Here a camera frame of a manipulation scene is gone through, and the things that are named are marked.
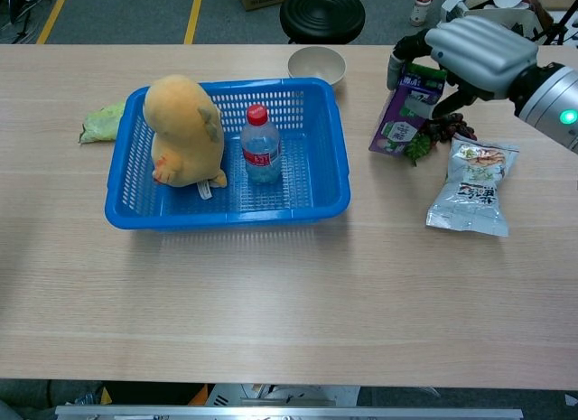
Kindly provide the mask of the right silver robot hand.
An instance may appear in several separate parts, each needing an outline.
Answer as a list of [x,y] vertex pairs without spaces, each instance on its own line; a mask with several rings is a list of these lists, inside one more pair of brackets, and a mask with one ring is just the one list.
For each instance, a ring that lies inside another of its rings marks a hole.
[[439,101],[430,118],[449,115],[476,99],[506,99],[516,79],[537,66],[538,46],[499,23],[465,16],[423,29],[400,40],[387,65],[387,88],[394,90],[406,64],[430,57],[446,71],[457,91]]

